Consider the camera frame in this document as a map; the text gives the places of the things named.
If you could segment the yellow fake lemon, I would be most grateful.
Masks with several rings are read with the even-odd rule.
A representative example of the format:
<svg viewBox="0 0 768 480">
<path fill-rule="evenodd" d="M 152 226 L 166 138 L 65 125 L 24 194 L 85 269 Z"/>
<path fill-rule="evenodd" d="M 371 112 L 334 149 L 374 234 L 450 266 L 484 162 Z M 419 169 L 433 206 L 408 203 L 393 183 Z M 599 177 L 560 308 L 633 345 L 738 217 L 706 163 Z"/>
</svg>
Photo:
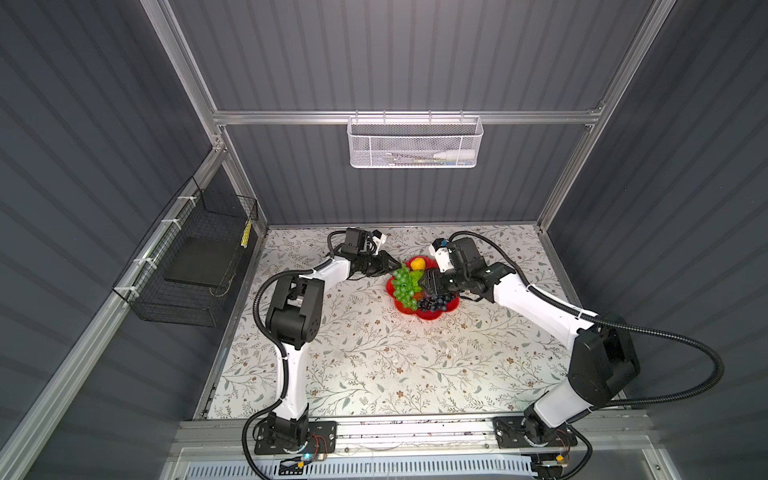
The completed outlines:
<svg viewBox="0 0 768 480">
<path fill-rule="evenodd" d="M 410 268 L 413 271 L 424 271 L 426 269 L 426 260 L 423 257 L 415 257 L 410 262 Z"/>
</svg>

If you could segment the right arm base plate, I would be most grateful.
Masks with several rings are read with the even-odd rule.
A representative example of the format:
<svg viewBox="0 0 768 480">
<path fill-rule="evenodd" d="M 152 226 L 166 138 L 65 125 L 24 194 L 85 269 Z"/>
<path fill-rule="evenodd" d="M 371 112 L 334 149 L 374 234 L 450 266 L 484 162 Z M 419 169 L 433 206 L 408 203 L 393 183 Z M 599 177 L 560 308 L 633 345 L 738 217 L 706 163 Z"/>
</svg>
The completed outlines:
<svg viewBox="0 0 768 480">
<path fill-rule="evenodd" d="M 533 417 L 520 415 L 496 416 L 491 422 L 500 448 L 564 447 L 569 449 L 579 443 L 576 435 L 565 424 L 559 428 L 548 427 Z"/>
</svg>

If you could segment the green fake grapes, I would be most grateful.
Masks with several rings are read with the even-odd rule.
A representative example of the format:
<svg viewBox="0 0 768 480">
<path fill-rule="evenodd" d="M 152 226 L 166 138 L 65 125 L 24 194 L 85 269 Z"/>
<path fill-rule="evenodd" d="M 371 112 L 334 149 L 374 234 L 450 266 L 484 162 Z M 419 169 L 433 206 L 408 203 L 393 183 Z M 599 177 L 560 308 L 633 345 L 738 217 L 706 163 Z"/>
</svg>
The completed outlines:
<svg viewBox="0 0 768 480">
<path fill-rule="evenodd" d="M 405 308 L 417 310 L 422 287 L 419 282 L 424 275 L 423 270 L 411 270 L 403 266 L 393 274 L 392 285 L 394 298 Z"/>
</svg>

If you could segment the dark purple fake grapes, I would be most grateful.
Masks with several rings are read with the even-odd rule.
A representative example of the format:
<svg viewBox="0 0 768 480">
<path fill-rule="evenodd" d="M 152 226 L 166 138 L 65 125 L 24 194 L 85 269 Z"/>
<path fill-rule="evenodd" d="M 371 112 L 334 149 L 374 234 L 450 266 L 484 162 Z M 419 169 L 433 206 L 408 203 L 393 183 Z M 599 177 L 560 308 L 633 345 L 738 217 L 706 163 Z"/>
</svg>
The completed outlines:
<svg viewBox="0 0 768 480">
<path fill-rule="evenodd" d="M 425 294 L 418 302 L 418 309 L 424 312 L 443 312 L 449 311 L 452 304 L 458 296 L 455 293 L 443 293 L 427 295 Z"/>
</svg>

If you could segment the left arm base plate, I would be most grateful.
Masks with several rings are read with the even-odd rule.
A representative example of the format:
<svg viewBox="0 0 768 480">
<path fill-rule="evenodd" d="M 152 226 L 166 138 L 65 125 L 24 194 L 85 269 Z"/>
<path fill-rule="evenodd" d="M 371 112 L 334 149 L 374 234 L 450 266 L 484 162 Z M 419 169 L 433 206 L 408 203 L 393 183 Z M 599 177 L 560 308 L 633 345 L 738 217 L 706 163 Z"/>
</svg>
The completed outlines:
<svg viewBox="0 0 768 480">
<path fill-rule="evenodd" d="M 253 428 L 251 436 L 255 441 L 253 452 L 257 455 L 330 454 L 336 449 L 338 423 L 310 421 L 306 438 L 294 441 L 279 437 L 266 421 L 262 421 Z"/>
</svg>

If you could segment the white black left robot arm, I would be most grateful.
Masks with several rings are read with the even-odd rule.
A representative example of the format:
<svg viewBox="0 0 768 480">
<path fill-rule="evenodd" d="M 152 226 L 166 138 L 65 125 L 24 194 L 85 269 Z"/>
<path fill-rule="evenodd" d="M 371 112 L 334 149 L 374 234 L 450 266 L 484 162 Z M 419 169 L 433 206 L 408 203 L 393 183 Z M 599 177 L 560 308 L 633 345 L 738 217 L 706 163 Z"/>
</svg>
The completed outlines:
<svg viewBox="0 0 768 480">
<path fill-rule="evenodd" d="M 385 251 L 376 254 L 328 255 L 309 269 L 286 270 L 270 277 L 264 289 L 275 289 L 261 323 L 262 332 L 275 345 L 279 359 L 277 406 L 266 424 L 275 437 L 290 447 L 306 443 L 309 436 L 309 404 L 306 397 L 306 367 L 309 344 L 322 323 L 323 299 L 327 290 L 359 273 L 379 277 L 398 270 L 401 262 Z"/>
</svg>

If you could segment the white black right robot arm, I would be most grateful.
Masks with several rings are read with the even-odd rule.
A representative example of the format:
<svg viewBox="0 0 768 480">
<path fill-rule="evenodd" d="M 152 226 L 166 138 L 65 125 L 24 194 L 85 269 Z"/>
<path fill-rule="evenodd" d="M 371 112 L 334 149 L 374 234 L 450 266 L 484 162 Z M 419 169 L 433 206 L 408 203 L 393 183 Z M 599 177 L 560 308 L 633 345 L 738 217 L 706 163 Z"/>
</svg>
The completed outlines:
<svg viewBox="0 0 768 480">
<path fill-rule="evenodd" d="M 533 446 L 545 446 L 565 424 L 610 401 L 640 373 L 626 324 L 599 316 L 539 289 L 503 263 L 467 275 L 457 269 L 428 269 L 419 281 L 427 296 L 472 293 L 512 310 L 567 348 L 570 364 L 564 380 L 524 410 L 520 429 Z"/>
</svg>

